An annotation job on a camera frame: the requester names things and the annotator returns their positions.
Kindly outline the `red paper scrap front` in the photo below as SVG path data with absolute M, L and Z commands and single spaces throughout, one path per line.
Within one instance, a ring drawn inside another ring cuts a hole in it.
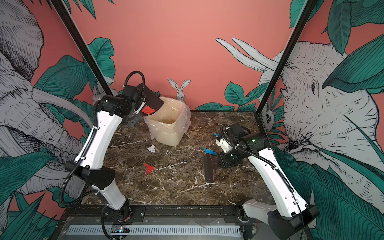
M 141 110 L 141 113 L 144 115 L 144 116 L 149 116 L 149 115 L 152 115 L 156 112 L 156 110 L 152 109 L 151 107 L 149 106 L 144 106 L 144 108 Z

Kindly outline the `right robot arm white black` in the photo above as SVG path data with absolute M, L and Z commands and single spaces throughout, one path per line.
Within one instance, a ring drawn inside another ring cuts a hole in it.
M 216 144 L 222 149 L 217 155 L 220 168 L 239 166 L 248 159 L 272 194 L 274 205 L 254 199 L 242 203 L 246 218 L 268 224 L 280 240 L 287 240 L 296 233 L 300 233 L 302 239 L 305 227 L 319 216 L 319 210 L 308 204 L 288 180 L 266 134 L 252 133 L 240 124 L 222 125 Z

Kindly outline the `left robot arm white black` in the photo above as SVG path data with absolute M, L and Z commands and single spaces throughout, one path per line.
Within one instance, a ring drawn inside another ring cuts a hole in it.
M 124 119 L 138 115 L 146 104 L 145 77 L 142 72 L 131 72 L 120 95 L 105 95 L 94 104 L 94 125 L 79 155 L 72 163 L 66 164 L 68 176 L 59 193 L 59 203 L 68 207 L 80 202 L 84 197 L 95 194 L 104 200 L 105 205 L 120 211 L 126 204 L 126 197 L 115 182 L 115 171 L 104 167 L 104 158 L 111 139 Z M 65 189 L 73 176 L 84 180 L 92 190 L 81 194 L 75 200 L 64 199 Z

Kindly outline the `dark brown dustpan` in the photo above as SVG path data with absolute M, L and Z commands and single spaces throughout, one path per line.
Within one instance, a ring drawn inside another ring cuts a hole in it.
M 152 90 L 150 90 L 147 86 L 140 84 L 137 87 L 142 88 L 144 87 L 144 94 L 145 94 L 145 106 L 149 106 L 152 109 L 156 110 L 156 112 L 164 105 L 164 101 L 158 97 Z

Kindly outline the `dark brown hand brush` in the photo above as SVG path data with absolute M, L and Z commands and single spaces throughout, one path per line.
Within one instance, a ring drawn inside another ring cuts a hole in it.
M 216 178 L 216 169 L 218 168 L 218 157 L 206 154 L 203 159 L 204 176 L 207 183 L 214 183 Z

